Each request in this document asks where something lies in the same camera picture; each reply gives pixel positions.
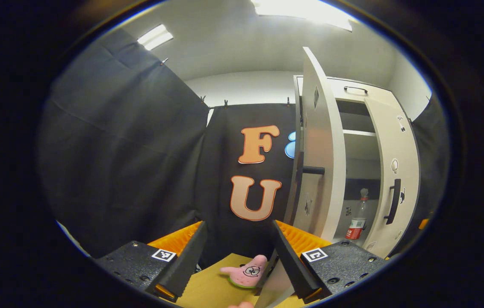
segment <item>white wall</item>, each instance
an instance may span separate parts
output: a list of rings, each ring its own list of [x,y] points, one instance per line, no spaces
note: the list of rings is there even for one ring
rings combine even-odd
[[[394,74],[388,89],[400,101],[407,116],[414,120],[422,113],[432,90],[408,59],[398,52],[394,64]]]
[[[219,74],[189,80],[186,84],[209,107],[239,104],[295,104],[293,76],[301,72],[259,71]]]

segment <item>ceiling light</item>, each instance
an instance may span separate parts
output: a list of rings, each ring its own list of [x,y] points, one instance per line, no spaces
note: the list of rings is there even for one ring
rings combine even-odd
[[[138,43],[143,45],[145,49],[151,50],[155,47],[158,47],[158,45],[170,41],[170,39],[173,38],[174,37],[172,36],[172,34],[170,34],[168,30],[166,30],[166,27],[164,25],[158,25],[157,27],[153,28],[149,32],[145,33],[142,37],[140,37],[138,39]]]
[[[352,31],[346,12],[320,0],[251,0],[260,16],[289,16],[325,23]]]

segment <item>plastic bottle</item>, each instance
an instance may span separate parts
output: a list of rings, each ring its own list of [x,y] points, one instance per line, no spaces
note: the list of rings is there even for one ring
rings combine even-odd
[[[362,234],[363,226],[366,224],[367,193],[368,191],[365,188],[360,190],[360,202],[345,235],[345,238],[348,240],[357,240],[360,238],[360,234]]]

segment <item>pink plush toy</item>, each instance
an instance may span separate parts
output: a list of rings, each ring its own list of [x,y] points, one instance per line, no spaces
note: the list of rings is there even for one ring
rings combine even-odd
[[[229,274],[229,281],[242,288],[255,288],[265,271],[267,257],[260,254],[243,267],[221,267],[222,273]]]

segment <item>cabinet door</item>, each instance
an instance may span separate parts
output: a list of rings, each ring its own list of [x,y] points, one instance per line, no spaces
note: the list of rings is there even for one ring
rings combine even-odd
[[[346,156],[339,109],[318,60],[309,48],[303,63],[303,164],[324,175],[303,173],[293,226],[332,240],[343,207]]]
[[[381,196],[363,248],[385,258],[403,236],[413,216],[419,189],[419,159],[413,131],[401,107],[371,98],[365,99],[365,103],[379,143]],[[400,191],[395,194],[392,187],[396,180],[400,183]]]

